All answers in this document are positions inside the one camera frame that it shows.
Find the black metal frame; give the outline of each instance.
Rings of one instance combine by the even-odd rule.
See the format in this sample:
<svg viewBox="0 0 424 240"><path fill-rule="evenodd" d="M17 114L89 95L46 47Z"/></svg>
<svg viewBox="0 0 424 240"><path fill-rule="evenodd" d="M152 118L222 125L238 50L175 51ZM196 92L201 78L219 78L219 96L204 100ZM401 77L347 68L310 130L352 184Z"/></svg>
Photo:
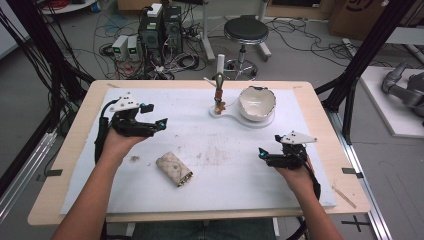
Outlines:
<svg viewBox="0 0 424 240"><path fill-rule="evenodd" d="M60 91L63 87L69 100L79 101L84 98L86 91L81 87L80 81L77 78L83 79L87 83L94 81L94 78L85 74L79 69L72 66L64 57L59 46L54 40L52 34L47 28L46 24L40 13L38 12L36 4L32 0L6 0L16 17L21 22L22 26L28 32L31 40L35 43L38 50L42 53L43 57L49 64L51 71L51 110L33 133L31 138L19 152L18 156L14 159L12 164L8 167L6 172L1 176L0 184L0 197L6 192L7 188L16 177L22 166L28 160L28 157L33 152L35 146L46 132L55 129L60 122L61 109L65 104L65 100L61 98ZM20 47L25 44L24 42L16 39Z"/></svg>
<svg viewBox="0 0 424 240"><path fill-rule="evenodd" d="M338 78L315 89L317 95L333 89L328 98L322 101L323 107L330 112L338 112L340 104L346 98L342 134L349 145L352 144L350 128L356 84L414 3L415 0L391 0L346 70Z"/></svg>

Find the person's left hand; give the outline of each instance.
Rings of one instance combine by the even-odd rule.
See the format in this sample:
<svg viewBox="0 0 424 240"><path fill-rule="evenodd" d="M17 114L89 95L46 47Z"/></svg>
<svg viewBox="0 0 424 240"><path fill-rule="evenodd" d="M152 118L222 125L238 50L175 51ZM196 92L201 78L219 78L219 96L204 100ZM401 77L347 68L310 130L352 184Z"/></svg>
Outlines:
<svg viewBox="0 0 424 240"><path fill-rule="evenodd" d="M124 137L119 135L115 129L110 128L103 145L100 161L108 158L109 160L107 161L113 161L113 163L119 166L131 148L146 139L147 137Z"/></svg>

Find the black stool seat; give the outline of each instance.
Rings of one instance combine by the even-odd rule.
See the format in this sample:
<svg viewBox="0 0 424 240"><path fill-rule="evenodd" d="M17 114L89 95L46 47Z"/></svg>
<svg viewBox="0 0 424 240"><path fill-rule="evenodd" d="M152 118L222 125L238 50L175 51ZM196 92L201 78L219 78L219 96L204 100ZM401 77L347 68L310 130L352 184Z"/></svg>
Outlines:
<svg viewBox="0 0 424 240"><path fill-rule="evenodd" d="M238 43L259 44L268 37L268 27L255 18L241 17L225 23L224 33Z"/></svg>

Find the white paper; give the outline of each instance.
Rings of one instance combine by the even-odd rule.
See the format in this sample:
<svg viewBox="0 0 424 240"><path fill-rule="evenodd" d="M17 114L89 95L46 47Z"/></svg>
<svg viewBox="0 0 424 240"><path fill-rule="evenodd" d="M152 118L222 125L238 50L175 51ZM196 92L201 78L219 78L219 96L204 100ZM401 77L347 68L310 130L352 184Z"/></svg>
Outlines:
<svg viewBox="0 0 424 240"><path fill-rule="evenodd" d="M241 90L224 89L224 101L234 101ZM110 89L102 106L131 92L141 103L155 105L153 112L138 114L138 121L168 118L168 124L166 130L137 144L124 159L115 176L108 213L299 208L283 177L258 157L258 147L281 153L276 134L295 130L309 135L293 91L272 91L277 99L273 123L252 129L231 118L209 115L214 89ZM69 211L94 167L97 130L96 120L76 164L62 214ZM194 174L180 188L155 164L169 151ZM314 144L308 144L307 151L322 186L321 204L335 206ZM131 161L131 156L139 160Z"/></svg>

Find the white bowl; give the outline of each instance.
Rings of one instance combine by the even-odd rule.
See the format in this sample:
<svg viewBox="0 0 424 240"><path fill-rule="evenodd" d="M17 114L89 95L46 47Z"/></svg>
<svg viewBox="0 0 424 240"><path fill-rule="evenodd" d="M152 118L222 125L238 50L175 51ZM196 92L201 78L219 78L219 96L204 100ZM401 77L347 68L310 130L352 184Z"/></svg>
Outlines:
<svg viewBox="0 0 424 240"><path fill-rule="evenodd" d="M275 95L266 87L250 86L239 96L239 111L248 120L259 122L270 117L275 109Z"/></svg>

